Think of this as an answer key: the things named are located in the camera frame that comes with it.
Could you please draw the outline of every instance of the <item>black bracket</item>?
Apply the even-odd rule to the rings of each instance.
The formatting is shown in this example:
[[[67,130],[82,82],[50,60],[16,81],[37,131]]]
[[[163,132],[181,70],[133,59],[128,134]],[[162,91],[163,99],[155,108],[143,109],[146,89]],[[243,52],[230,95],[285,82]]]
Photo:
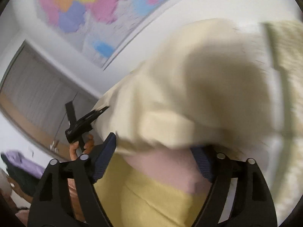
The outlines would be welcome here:
[[[193,227],[277,227],[272,196],[256,161],[230,160],[219,153],[216,163],[217,177]],[[218,224],[231,178],[237,178],[233,207],[229,219]]]
[[[91,123],[95,121],[104,111],[109,108],[108,106],[100,110],[92,110],[79,120],[76,119],[75,108],[73,102],[65,104],[67,118],[69,120],[69,128],[65,131],[66,139],[69,143],[79,141],[79,147],[84,151],[84,141],[82,134],[91,131],[93,128]]]
[[[112,227],[96,195],[93,183],[102,178],[116,149],[116,136],[110,133],[91,153],[70,162],[52,159],[36,188],[31,204],[29,227]],[[86,223],[75,219],[67,179],[75,180],[79,202]]]

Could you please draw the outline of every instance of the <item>window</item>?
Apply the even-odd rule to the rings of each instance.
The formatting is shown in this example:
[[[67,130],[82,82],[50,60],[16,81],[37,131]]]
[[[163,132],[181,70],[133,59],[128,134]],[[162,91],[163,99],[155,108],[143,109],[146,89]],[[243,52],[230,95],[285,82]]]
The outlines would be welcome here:
[[[6,71],[0,91],[3,113],[35,143],[69,158],[65,103],[73,101],[76,117],[89,113],[97,99],[54,69],[29,45],[23,44]],[[94,133],[96,143],[100,138]]]

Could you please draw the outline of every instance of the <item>colorful map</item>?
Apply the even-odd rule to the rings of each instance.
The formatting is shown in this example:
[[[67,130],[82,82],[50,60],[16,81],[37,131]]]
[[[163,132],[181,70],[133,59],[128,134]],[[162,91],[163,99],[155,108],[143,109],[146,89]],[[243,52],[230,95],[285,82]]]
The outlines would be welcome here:
[[[37,0],[37,16],[99,67],[165,0]]]

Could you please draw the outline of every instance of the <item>white wall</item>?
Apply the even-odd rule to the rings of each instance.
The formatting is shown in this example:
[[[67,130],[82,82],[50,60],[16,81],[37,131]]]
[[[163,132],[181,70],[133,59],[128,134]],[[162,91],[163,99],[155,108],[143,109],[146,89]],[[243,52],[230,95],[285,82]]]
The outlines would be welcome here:
[[[299,11],[294,0],[169,0],[132,33],[117,52],[153,21],[102,71],[37,18],[34,0],[13,0],[13,8],[32,46],[96,97],[149,57],[164,38],[182,25],[214,17],[236,21],[295,19]]]
[[[12,3],[9,2],[0,16],[0,57],[10,43],[10,41],[18,34],[20,30],[13,11]]]
[[[24,41],[24,34],[14,16],[11,2],[0,16],[0,79],[2,79],[8,65]],[[26,139],[0,112],[0,152],[19,150],[23,155],[39,165],[46,167],[52,159],[32,142]],[[0,168],[6,171],[6,166],[0,159]],[[15,192],[12,199],[18,207],[29,207],[29,203],[20,198]]]

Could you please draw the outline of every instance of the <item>screw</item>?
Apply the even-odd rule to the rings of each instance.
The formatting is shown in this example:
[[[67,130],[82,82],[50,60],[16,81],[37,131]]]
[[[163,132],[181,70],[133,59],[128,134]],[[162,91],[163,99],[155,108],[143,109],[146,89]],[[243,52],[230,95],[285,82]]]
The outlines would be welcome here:
[[[53,166],[53,165],[58,163],[58,160],[57,159],[52,159],[49,163]]]
[[[225,154],[223,154],[223,153],[218,153],[218,154],[217,154],[217,158],[218,158],[218,159],[225,159]]]
[[[80,160],[87,160],[89,158],[88,154],[82,154]]]
[[[248,161],[248,163],[250,163],[251,165],[253,165],[253,164],[256,163],[256,161],[255,161],[254,159],[252,159],[252,158],[249,158],[247,161]]]

